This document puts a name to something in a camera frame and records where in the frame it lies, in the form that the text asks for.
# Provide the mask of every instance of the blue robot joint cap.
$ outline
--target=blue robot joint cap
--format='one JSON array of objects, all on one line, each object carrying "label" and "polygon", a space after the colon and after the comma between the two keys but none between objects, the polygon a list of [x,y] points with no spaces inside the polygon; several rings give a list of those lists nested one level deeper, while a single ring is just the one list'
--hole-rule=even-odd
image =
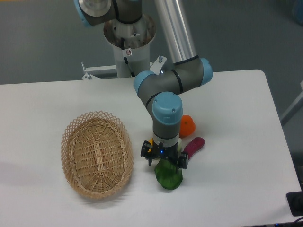
[{"label": "blue robot joint cap", "polygon": [[160,123],[175,125],[183,115],[182,100],[172,92],[158,94],[152,103],[152,113]]}]

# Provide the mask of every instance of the purple object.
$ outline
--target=purple object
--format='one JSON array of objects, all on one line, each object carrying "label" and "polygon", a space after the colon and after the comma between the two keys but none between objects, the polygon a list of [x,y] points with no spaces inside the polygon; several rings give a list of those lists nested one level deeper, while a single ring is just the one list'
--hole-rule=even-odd
[{"label": "purple object", "polygon": [[188,153],[188,159],[190,159],[197,151],[199,151],[205,144],[205,139],[201,137],[194,138],[187,146],[184,148],[183,152]]}]

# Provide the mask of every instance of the screw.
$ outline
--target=screw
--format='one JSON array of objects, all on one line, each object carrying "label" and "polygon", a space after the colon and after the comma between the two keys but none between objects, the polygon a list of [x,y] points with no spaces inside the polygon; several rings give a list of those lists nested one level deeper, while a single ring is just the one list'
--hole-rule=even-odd
[{"label": "screw", "polygon": [[160,55],[160,56],[159,56],[159,63],[162,63],[162,60],[163,60],[163,56]]}]

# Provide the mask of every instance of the silver metal arm tube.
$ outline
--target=silver metal arm tube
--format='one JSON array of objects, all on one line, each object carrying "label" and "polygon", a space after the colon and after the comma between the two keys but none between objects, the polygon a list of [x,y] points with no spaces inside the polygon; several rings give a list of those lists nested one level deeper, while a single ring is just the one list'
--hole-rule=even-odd
[{"label": "silver metal arm tube", "polygon": [[155,0],[173,63],[197,56],[181,0]]}]

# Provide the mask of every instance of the yellow object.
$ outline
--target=yellow object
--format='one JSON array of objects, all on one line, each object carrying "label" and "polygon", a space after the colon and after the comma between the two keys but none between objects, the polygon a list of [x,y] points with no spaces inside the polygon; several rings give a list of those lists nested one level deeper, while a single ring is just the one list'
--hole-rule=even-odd
[{"label": "yellow object", "polygon": [[[152,138],[149,140],[149,142],[151,143],[151,145],[152,145]],[[151,152],[152,151],[152,149],[149,149],[148,150],[148,152]]]}]

